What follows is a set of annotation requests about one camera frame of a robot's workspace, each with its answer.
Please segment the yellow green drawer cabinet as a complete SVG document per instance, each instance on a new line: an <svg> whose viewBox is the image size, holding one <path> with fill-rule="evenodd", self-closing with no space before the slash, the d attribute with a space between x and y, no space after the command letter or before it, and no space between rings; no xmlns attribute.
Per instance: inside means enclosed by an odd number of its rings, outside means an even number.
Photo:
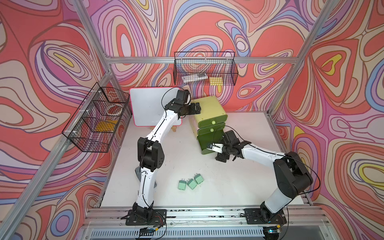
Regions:
<svg viewBox="0 0 384 240"><path fill-rule="evenodd" d="M198 115L190 116L190 125L192 131L197 139L198 121L205 118L212 118L220 115L227 115L223 106L215 96L204 97L192 100L191 103L200 103L201 113Z"/></svg>

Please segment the green bottom drawer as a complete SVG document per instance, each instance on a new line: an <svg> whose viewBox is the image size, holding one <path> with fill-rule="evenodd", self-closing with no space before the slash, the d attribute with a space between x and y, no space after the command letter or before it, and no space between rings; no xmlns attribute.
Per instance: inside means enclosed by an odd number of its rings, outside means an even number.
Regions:
<svg viewBox="0 0 384 240"><path fill-rule="evenodd" d="M222 139L223 130L212 130L206 134L197 136L202 155L213 153L214 151L208 149L208 146L215 143L219 143Z"/></svg>

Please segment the green top drawer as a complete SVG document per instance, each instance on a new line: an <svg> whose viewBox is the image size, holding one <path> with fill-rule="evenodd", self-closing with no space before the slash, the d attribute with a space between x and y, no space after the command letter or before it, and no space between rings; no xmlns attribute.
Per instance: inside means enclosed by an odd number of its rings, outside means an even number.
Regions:
<svg viewBox="0 0 384 240"><path fill-rule="evenodd" d="M213 125L225 123L228 119L228 115L220 115L212 118L205 118L198 121L199 128L206 128Z"/></svg>

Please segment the green plug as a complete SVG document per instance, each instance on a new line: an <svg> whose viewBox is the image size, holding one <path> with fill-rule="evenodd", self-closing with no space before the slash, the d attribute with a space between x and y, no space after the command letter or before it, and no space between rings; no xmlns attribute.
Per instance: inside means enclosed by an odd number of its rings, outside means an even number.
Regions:
<svg viewBox="0 0 384 240"><path fill-rule="evenodd" d="M194 179L189 179L187 185L191 190L194 190L197 187L198 183Z"/></svg>
<svg viewBox="0 0 384 240"><path fill-rule="evenodd" d="M178 190L185 191L187 186L187 182L184 180L180 180L178 182Z"/></svg>
<svg viewBox="0 0 384 240"><path fill-rule="evenodd" d="M204 178L203 178L203 176L202 176L201 174L196 174L196 175L194 176L194 180L196 181L196 183L197 183L198 185L200 185L201 183L204 182Z"/></svg>

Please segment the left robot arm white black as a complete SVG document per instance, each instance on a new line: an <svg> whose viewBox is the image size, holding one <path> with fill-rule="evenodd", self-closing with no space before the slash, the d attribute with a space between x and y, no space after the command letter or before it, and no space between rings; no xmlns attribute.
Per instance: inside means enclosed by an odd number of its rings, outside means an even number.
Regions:
<svg viewBox="0 0 384 240"><path fill-rule="evenodd" d="M138 160L140 163L140 190L134 203L136 209L149 210L154 203L154 189L158 169L163 165L165 153L162 141L174 123L181 117L201 113L200 103L179 104L175 100L164 107L164 114L155 128L145 137L138 139Z"/></svg>

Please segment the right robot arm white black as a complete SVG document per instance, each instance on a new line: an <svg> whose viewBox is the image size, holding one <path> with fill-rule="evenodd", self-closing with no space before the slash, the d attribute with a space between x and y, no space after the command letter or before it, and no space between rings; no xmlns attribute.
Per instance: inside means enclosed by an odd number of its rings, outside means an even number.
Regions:
<svg viewBox="0 0 384 240"><path fill-rule="evenodd" d="M314 180L295 152L274 152L247 141L214 144L213 149L218 153L219 172L209 205L260 206L262 212L273 215L308 203L305 191Z"/></svg>

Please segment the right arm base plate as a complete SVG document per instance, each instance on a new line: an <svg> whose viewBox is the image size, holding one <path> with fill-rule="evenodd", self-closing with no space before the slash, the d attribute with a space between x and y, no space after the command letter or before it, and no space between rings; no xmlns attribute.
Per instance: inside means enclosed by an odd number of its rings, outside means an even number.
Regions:
<svg viewBox="0 0 384 240"><path fill-rule="evenodd" d="M248 225L285 225L287 219L283 209L277 213L270 213L268 209L248 208L244 209L244 216Z"/></svg>

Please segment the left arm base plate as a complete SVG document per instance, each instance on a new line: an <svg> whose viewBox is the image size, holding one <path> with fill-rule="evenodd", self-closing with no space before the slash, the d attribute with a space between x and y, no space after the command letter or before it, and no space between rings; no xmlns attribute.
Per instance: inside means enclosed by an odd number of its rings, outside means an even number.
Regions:
<svg viewBox="0 0 384 240"><path fill-rule="evenodd" d="M167 218L166 209L129 210L126 226L163 226Z"/></svg>

